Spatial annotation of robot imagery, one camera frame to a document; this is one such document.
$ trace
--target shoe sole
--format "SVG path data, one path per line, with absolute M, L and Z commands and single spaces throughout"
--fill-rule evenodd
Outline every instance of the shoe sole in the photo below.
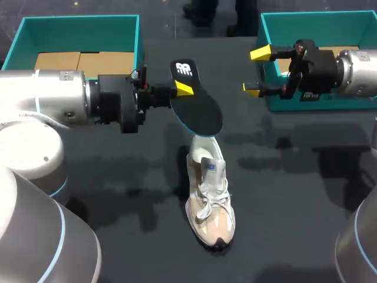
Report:
M 213 251 L 213 252 L 221 252 L 223 249 L 226 249 L 228 248 L 232 242 L 233 242 L 233 239 L 230 240 L 229 243 L 225 243 L 224 240 L 222 240 L 222 238 L 219 238 L 217 239 L 216 243 L 214 245 L 209 245 L 206 243 L 206 241 L 204 241 L 197 233 L 196 233 L 196 230 L 194 229 L 194 225 L 191 221 L 191 212 L 190 212 L 190 207 L 189 207 L 189 201 L 190 199 L 187 200 L 184 208 L 186 210 L 186 215 L 187 215 L 187 219 L 188 219 L 188 222 L 191 226 L 191 229 L 193 230 L 194 232 L 194 235 L 196 237 L 196 239 L 199 241 L 199 243 L 205 248 L 205 249 L 208 249 L 209 251 Z

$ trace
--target insole logo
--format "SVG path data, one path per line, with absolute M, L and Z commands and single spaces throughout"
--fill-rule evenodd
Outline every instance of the insole logo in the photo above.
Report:
M 188 64 L 176 63 L 176 68 L 177 72 L 182 75 L 193 75 L 190 65 Z

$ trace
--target shoe insole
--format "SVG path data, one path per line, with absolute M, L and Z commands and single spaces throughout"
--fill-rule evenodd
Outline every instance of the shoe insole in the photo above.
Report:
M 208 150 L 206 150 L 206 149 L 204 149 L 202 147 L 199 147 L 198 149 L 194 150 L 193 159 L 194 159 L 194 161 L 196 163 L 201 163 L 201 159 L 203 157 L 206 157 L 206 158 L 209 158 L 209 159 L 213 159 L 212 154 Z
M 171 62 L 171 75 L 181 91 L 170 100 L 171 108 L 178 119 L 193 133 L 203 137 L 213 137 L 223 127 L 223 114 L 220 106 L 201 86 L 195 62 L 180 59 Z

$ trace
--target person's leg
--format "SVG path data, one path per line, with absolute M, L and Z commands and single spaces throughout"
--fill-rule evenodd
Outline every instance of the person's leg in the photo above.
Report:
M 255 37 L 258 33 L 257 0 L 236 0 L 237 24 L 228 27 L 228 37 Z
M 183 6 L 184 16 L 194 25 L 206 26 L 212 24 L 219 0 L 192 0 Z

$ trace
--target floor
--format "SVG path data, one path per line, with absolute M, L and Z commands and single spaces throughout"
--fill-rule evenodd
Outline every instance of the floor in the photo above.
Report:
M 235 21 L 234 0 L 220 0 L 211 29 L 193 28 L 182 18 L 187 0 L 0 0 L 1 41 L 12 41 L 22 17 L 46 15 L 140 14 L 145 39 L 222 37 Z M 262 12 L 377 9 L 375 0 L 258 0 Z

